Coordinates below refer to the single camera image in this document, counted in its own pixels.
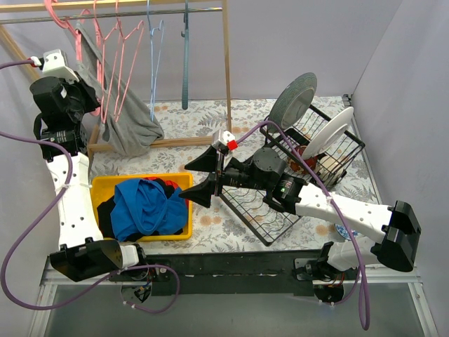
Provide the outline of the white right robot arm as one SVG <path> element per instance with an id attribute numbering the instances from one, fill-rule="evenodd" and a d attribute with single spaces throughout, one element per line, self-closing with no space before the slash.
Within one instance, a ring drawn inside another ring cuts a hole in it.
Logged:
<path id="1" fill-rule="evenodd" d="M 312 217 L 355 230 L 358 237 L 346 242 L 328 242 L 320 256 L 299 268 L 309 279 L 333 279 L 349 269 L 380 263 L 399 272 L 415 265 L 421 227 L 411 205 L 397 201 L 393 206 L 369 204 L 325 192 L 312 183 L 286 173 L 287 163 L 269 147 L 258 149 L 244 162 L 224 156 L 209 147 L 186 166 L 208 177 L 180 193 L 203 207 L 224 186 L 261 190 L 263 202 L 280 213 Z"/>

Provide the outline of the grey-blue hanger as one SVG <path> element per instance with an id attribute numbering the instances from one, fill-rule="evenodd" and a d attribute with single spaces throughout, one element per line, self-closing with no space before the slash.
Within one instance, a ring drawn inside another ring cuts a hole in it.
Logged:
<path id="1" fill-rule="evenodd" d="M 183 58 L 183 78 L 182 78 L 182 109 L 187 110 L 189 104 L 189 1 L 185 0 L 184 31 L 181 36 L 184 38 L 184 58 Z"/>

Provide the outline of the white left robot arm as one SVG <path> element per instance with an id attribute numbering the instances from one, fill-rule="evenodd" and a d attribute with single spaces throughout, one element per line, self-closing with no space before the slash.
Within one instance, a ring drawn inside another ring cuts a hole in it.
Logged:
<path id="1" fill-rule="evenodd" d="M 95 219 L 91 201 L 84 114 L 99 106 L 95 91 L 82 79 L 68 82 L 43 77 L 29 87 L 40 110 L 34 121 L 34 135 L 50 171 L 60 220 L 58 251 L 50 255 L 54 269 L 72 281 L 125 269 L 135 281 L 149 273 L 138 244 L 122 245 L 105 239 Z"/>

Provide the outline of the grey tank top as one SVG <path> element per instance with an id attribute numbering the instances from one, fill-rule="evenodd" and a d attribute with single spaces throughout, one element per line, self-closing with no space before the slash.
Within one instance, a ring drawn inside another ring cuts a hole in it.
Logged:
<path id="1" fill-rule="evenodd" d="M 79 76 L 95 89 L 100 102 L 100 83 L 97 80 L 96 61 L 100 51 L 95 45 L 92 34 L 89 34 L 84 24 L 78 21 L 76 29 L 81 33 L 82 61 L 77 61 Z M 107 62 L 107 75 L 112 72 L 112 65 Z M 149 107 L 129 87 L 127 98 L 118 122 L 112 115 L 108 116 L 102 139 L 111 145 L 115 152 L 125 156 L 144 154 L 155 140 L 164 138 L 164 131 L 155 117 L 150 119 Z"/>

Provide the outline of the thick pink hanger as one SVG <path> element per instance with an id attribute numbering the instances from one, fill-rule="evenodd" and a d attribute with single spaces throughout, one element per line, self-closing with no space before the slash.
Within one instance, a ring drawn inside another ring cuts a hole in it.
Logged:
<path id="1" fill-rule="evenodd" d="M 55 14 L 55 11 L 53 10 L 53 3 L 57 3 L 58 1 L 51 1 L 51 0 L 45 0 L 43 1 L 44 6 L 46 7 L 46 10 L 48 11 L 48 14 L 53 19 L 53 21 L 58 25 L 59 27 L 63 29 L 68 29 L 75 40 L 75 53 L 76 53 L 76 60 L 82 61 L 82 47 L 81 47 L 81 33 L 78 29 L 75 29 L 70 23 L 68 19 L 61 20 L 59 17 Z M 89 15 L 91 12 L 89 9 L 85 8 L 82 10 L 80 15 Z M 100 28 L 98 26 L 98 22 L 94 20 L 94 28 L 95 28 L 95 34 L 98 35 L 100 33 Z M 102 65 L 100 64 L 100 61 L 96 61 L 96 68 L 97 72 L 97 79 L 100 79 L 99 76 L 102 74 Z M 100 116 L 101 113 L 101 107 L 97 108 L 94 112 L 91 112 L 91 114 L 95 117 Z"/>

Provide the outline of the light blue hanger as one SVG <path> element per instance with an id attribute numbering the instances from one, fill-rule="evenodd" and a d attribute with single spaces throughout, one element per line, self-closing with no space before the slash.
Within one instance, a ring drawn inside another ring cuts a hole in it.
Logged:
<path id="1" fill-rule="evenodd" d="M 156 101 L 156 88 L 157 88 L 157 78 L 159 74 L 159 65 L 161 62 L 161 51 L 163 46 L 163 36 L 165 32 L 164 21 L 160 20 L 157 26 L 153 26 L 150 18 L 150 6 L 151 1 L 147 0 L 146 3 L 146 17 L 149 30 L 149 55 L 150 55 L 150 70 L 151 70 L 151 91 L 149 100 L 149 113 L 150 119 L 154 120 L 154 108 Z M 155 58 L 155 48 L 154 48 L 154 35 L 158 32 L 160 34 L 160 46 L 157 58 Z"/>

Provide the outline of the black tank top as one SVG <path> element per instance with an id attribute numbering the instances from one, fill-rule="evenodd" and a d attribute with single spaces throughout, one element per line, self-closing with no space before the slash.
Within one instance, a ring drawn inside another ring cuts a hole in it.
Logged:
<path id="1" fill-rule="evenodd" d="M 98 227 L 103 237 L 115 239 L 115 235 L 112 229 L 111 212 L 115 207 L 114 198 L 111 197 L 107 201 L 104 201 L 97 207 L 98 212 Z"/>
<path id="2" fill-rule="evenodd" d="M 160 184 L 160 186 L 163 188 L 165 196 L 167 199 L 170 199 L 173 195 L 173 193 L 176 191 L 172 186 L 165 186 L 164 184 Z M 183 226 L 178 224 L 179 221 L 177 220 L 174 225 L 169 225 L 168 229 L 166 230 L 167 233 L 164 233 L 164 235 L 179 235 L 182 233 Z"/>

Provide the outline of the blue tank top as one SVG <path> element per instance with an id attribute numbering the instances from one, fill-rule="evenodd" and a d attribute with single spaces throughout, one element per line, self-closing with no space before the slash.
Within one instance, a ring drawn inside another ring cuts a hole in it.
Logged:
<path id="1" fill-rule="evenodd" d="M 160 184 L 144 178 L 125 180 L 114 188 L 115 207 L 111 212 L 112 229 L 119 241 L 133 241 L 137 236 L 164 235 L 169 225 L 188 221 L 186 200 L 176 189 L 167 199 Z"/>

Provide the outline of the thin pink hanger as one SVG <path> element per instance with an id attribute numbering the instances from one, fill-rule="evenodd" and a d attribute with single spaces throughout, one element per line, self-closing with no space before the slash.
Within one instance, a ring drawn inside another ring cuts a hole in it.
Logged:
<path id="1" fill-rule="evenodd" d="M 139 47 L 140 47 L 142 36 L 144 33 L 143 29 L 145 28 L 145 24 L 141 20 L 141 21 L 139 21 L 137 26 L 134 27 L 129 33 L 124 34 L 122 22 L 121 22 L 121 19 L 119 18 L 119 4 L 120 4 L 120 1 L 115 1 L 116 25 L 117 25 L 117 28 L 119 29 L 118 45 L 121 47 L 121 49 L 118 50 L 118 51 L 120 51 L 120 58 L 119 58 L 119 74 L 118 74 L 118 79 L 117 79 L 117 84 L 118 84 L 117 97 L 116 97 L 116 102 L 115 102 L 115 106 L 114 106 L 114 121 L 115 122 L 119 121 L 121 112 L 122 112 L 122 109 L 123 109 L 123 106 L 125 103 L 125 99 L 127 98 L 130 82 L 131 82 L 132 75 L 133 75 L 133 69 L 135 66 L 135 61 L 136 61 L 136 58 L 138 55 Z M 124 62 L 124 58 L 126 56 L 126 43 L 133 35 L 135 35 L 136 32 L 140 33 L 140 35 L 138 37 L 137 47 L 134 50 L 133 61 L 131 63 L 130 69 L 129 69 L 128 77 L 126 79 L 126 82 L 123 82 L 122 81 L 122 77 L 124 75 L 123 62 Z"/>
<path id="2" fill-rule="evenodd" d="M 97 4 L 98 1 L 93 2 L 93 24 L 95 28 L 95 45 L 100 51 L 100 57 L 97 61 L 97 80 L 100 83 L 100 109 L 99 116 L 102 124 L 106 124 L 108 116 L 112 115 L 116 121 L 119 117 L 117 110 L 119 109 L 119 99 L 121 97 L 121 73 L 122 73 L 122 57 L 119 55 L 119 49 L 124 45 L 124 35 L 122 30 L 121 20 L 118 17 L 120 1 L 108 1 L 109 4 L 114 4 L 114 17 L 116 23 L 110 31 L 104 33 L 98 21 Z M 106 46 L 107 42 L 117 35 L 116 52 L 114 62 L 112 65 L 112 72 L 107 75 L 107 60 L 106 60 Z"/>

